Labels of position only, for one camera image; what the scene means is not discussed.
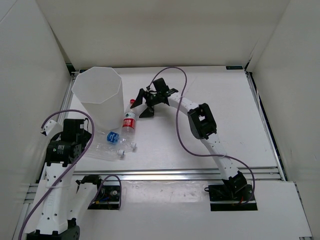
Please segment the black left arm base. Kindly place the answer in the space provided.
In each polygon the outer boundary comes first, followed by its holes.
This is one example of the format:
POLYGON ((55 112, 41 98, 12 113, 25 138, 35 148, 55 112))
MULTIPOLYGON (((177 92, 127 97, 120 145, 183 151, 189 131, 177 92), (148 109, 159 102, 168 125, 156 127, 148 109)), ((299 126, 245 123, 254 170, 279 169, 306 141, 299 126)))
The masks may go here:
POLYGON ((81 184, 93 184, 96 192, 93 200, 88 206, 88 210, 120 210, 122 206, 122 182, 115 175, 107 175, 104 179, 100 175, 91 174, 83 177, 79 181, 81 184))

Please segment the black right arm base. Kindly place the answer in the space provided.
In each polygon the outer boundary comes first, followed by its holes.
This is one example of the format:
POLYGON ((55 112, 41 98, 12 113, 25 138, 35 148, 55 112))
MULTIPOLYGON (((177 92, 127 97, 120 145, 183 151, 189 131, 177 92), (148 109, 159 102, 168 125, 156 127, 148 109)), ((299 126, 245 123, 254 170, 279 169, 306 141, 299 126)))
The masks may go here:
POLYGON ((257 202, 253 195, 253 187, 248 184, 240 192, 231 195, 224 185, 209 185, 204 188, 209 194, 211 212, 257 211, 257 202))

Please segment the clear bottle white cap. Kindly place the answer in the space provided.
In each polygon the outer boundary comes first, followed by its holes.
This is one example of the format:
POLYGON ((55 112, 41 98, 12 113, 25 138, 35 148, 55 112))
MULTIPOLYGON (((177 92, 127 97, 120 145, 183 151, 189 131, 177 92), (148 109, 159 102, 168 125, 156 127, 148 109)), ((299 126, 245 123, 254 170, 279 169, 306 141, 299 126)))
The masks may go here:
POLYGON ((113 144, 93 144, 85 156, 92 159, 114 162, 125 157, 125 150, 113 144))

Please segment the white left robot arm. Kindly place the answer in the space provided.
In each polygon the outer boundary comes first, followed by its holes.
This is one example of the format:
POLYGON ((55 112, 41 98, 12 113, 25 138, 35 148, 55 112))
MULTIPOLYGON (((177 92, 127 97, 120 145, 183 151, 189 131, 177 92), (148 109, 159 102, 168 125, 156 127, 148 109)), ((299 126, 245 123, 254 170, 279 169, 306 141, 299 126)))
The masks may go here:
POLYGON ((80 220, 92 200, 100 200, 105 188, 98 176, 73 181, 76 160, 84 153, 91 138, 85 120, 65 119, 62 131, 54 135, 46 149, 48 195, 38 202, 39 219, 28 240, 78 240, 80 220))

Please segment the clear bottle red label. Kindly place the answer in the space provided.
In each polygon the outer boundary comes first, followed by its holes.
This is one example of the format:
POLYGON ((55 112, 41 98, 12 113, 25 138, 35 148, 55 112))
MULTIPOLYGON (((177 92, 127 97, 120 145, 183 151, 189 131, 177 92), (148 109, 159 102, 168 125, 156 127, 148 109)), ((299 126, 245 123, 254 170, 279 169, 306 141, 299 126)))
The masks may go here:
POLYGON ((134 108, 131 108, 134 103, 134 99, 129 101, 129 104, 124 111, 124 118, 121 128, 121 136, 128 142, 133 142, 135 139, 137 113, 134 108))

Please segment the clear bottle blue label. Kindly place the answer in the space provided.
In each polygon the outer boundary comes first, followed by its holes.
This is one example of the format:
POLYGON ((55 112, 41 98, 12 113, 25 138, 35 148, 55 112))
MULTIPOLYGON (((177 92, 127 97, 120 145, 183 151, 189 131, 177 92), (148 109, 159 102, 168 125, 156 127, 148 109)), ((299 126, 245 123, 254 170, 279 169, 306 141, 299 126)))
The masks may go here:
POLYGON ((135 134, 133 132, 101 131, 96 133, 96 142, 99 147, 107 151, 131 152, 137 148, 135 134))

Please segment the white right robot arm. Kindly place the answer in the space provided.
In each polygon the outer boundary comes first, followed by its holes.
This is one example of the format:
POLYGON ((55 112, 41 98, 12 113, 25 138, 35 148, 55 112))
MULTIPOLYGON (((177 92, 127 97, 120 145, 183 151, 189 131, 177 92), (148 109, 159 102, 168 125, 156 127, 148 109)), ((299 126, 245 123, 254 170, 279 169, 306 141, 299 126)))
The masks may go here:
POLYGON ((170 89, 167 86, 157 91, 141 88, 136 99, 131 101, 130 108, 133 109, 140 106, 143 102, 145 102, 146 108, 140 114, 140 118, 153 117, 155 112, 154 106, 158 104, 166 104, 172 108, 176 108, 176 133, 184 150, 196 157, 213 158, 220 171, 225 189, 224 193, 227 198, 236 200, 243 195, 248 183, 243 173, 233 161, 241 163, 246 168, 248 166, 243 161, 229 156, 225 151, 218 135, 216 121, 208 104, 197 104, 179 94, 177 89, 170 89), (184 146, 179 132, 179 113, 187 116, 192 135, 207 148, 209 154, 192 153, 184 146))

